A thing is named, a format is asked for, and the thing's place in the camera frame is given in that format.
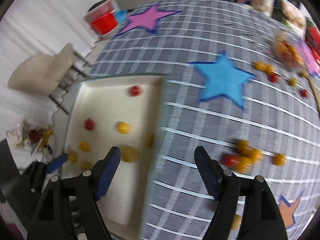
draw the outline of beige chair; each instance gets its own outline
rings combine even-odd
[[[59,85],[60,81],[71,68],[86,77],[83,72],[74,67],[75,62],[75,52],[71,43],[64,46],[55,57],[46,54],[35,55],[26,59],[17,67],[8,81],[8,87],[28,94],[50,97],[59,108],[69,114],[51,94],[58,86],[61,87]]]

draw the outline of red cherry tomato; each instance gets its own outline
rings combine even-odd
[[[308,91],[306,89],[301,89],[300,90],[300,95],[303,97],[303,98],[307,98],[308,97]]]
[[[93,130],[95,127],[95,123],[92,119],[87,119],[85,122],[84,122],[84,128],[88,131],[91,131]]]
[[[238,155],[226,153],[223,157],[222,164],[229,168],[233,168],[238,165],[239,161],[240,157]]]
[[[268,75],[268,79],[272,83],[277,83],[280,81],[280,77],[277,73],[271,73]]]
[[[136,97],[136,96],[139,96],[141,94],[141,89],[139,86],[132,86],[130,88],[130,94],[133,96],[133,97]]]

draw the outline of white tray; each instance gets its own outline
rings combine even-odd
[[[108,230],[128,240],[138,239],[139,235],[147,177],[154,156],[145,141],[157,127],[163,84],[164,77],[155,75],[85,81],[70,117],[65,150],[76,151],[78,162],[63,165],[63,178],[79,175],[82,160],[94,164],[103,159],[112,146],[129,145],[140,151],[141,158],[136,163],[121,160],[106,196],[98,201]],[[140,96],[129,95],[128,89],[133,85],[143,89]],[[88,118],[96,123],[93,131],[84,129],[84,121]],[[120,134],[116,129],[118,122],[131,124],[131,132]],[[82,141],[90,142],[91,152],[80,149]]]

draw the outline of tablecloth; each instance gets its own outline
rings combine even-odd
[[[141,13],[154,3],[144,4]],[[161,145],[150,203],[143,225],[143,239],[201,239],[214,214],[216,203],[208,195],[194,164],[193,154],[202,145],[212,159],[231,153],[236,139],[250,141],[265,151],[263,160],[248,175],[262,175],[275,199],[282,194],[293,203],[302,192],[294,214],[296,224],[287,229],[296,239],[320,196],[320,119],[312,95],[302,98],[284,80],[271,83],[252,62],[281,65],[266,54],[281,23],[242,4],[218,0],[166,0],[161,10],[182,12],[159,20],[156,34],[136,28],[111,39],[90,76],[129,73],[167,75],[162,114],[164,140]],[[289,29],[287,33],[296,37]],[[244,110],[227,98],[199,102],[204,88],[202,76],[188,62],[215,61],[220,52],[237,68],[256,77],[244,86]],[[295,73],[299,84],[310,92],[308,81]],[[315,85],[320,87],[318,78]],[[284,166],[272,165],[272,155],[284,153]],[[241,215],[244,199],[239,198]],[[231,231],[229,239],[235,239]]]

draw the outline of pink star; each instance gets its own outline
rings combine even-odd
[[[156,25],[159,19],[178,12],[180,11],[159,11],[158,4],[155,4],[149,7],[148,10],[146,10],[144,13],[129,16],[129,24],[124,27],[117,35],[120,35],[137,27],[147,29],[151,33],[156,33]]]

